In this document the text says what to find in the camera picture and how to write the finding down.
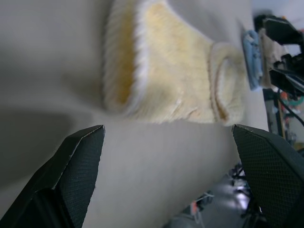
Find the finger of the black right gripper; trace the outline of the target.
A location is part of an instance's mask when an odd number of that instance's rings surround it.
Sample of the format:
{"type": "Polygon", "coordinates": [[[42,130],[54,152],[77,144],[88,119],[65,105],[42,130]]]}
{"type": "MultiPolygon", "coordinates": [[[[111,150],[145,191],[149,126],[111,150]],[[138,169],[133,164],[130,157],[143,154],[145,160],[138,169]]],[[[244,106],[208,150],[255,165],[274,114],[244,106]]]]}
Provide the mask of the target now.
{"type": "Polygon", "coordinates": [[[270,70],[271,84],[289,95],[304,95],[304,78],[270,70]]]}
{"type": "Polygon", "coordinates": [[[266,35],[280,45],[304,45],[304,34],[286,19],[269,16],[263,20],[263,25],[266,35]]]}

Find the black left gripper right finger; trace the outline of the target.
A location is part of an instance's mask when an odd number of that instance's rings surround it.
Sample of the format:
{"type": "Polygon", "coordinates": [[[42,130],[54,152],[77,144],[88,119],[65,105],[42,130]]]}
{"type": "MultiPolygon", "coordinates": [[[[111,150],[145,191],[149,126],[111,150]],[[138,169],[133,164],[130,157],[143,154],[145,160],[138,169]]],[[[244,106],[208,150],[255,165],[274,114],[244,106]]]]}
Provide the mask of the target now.
{"type": "Polygon", "coordinates": [[[247,183],[272,228],[304,226],[304,158],[284,138],[235,124],[247,183]]]}

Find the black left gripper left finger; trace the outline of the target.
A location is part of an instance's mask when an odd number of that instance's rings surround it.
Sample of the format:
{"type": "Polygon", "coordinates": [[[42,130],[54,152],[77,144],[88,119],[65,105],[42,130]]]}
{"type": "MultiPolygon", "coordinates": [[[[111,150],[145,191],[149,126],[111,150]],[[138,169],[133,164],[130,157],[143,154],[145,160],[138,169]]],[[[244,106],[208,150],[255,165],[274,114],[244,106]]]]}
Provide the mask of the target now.
{"type": "Polygon", "coordinates": [[[68,136],[30,178],[0,220],[2,228],[80,228],[95,190],[105,128],[68,136]]]}

